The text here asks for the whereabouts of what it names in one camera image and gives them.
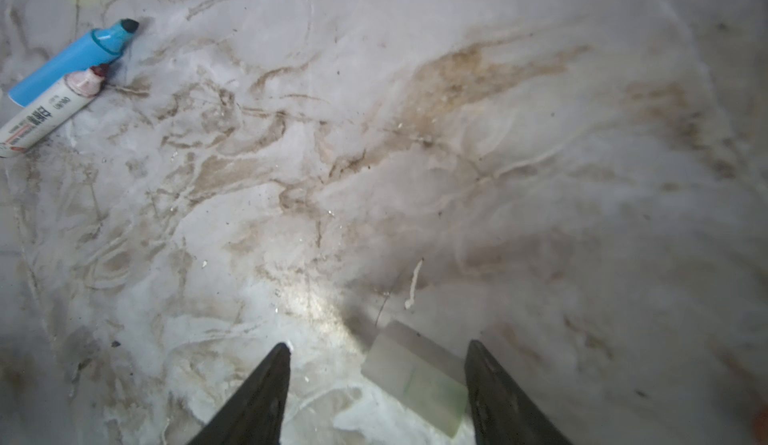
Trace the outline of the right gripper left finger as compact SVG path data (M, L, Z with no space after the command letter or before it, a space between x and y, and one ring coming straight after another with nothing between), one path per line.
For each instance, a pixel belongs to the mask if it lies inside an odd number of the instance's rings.
M291 351L285 343L275 345L189 444L279 444L290 384L290 359Z

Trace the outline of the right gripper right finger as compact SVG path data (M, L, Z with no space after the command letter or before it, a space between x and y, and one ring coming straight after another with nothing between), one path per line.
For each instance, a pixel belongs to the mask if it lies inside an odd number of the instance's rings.
M570 445L490 351L469 343L464 372L478 445Z

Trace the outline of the clear pen cap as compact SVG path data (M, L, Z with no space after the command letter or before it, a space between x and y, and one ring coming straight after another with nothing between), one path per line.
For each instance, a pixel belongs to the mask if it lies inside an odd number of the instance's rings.
M392 321L374 340L361 373L446 436L456 436L468 405L459 357Z

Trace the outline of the red white pen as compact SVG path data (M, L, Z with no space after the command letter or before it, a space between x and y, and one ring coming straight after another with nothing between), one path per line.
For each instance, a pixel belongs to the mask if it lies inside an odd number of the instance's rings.
M100 93L110 65L72 72L55 82L1 127L1 157L26 153Z

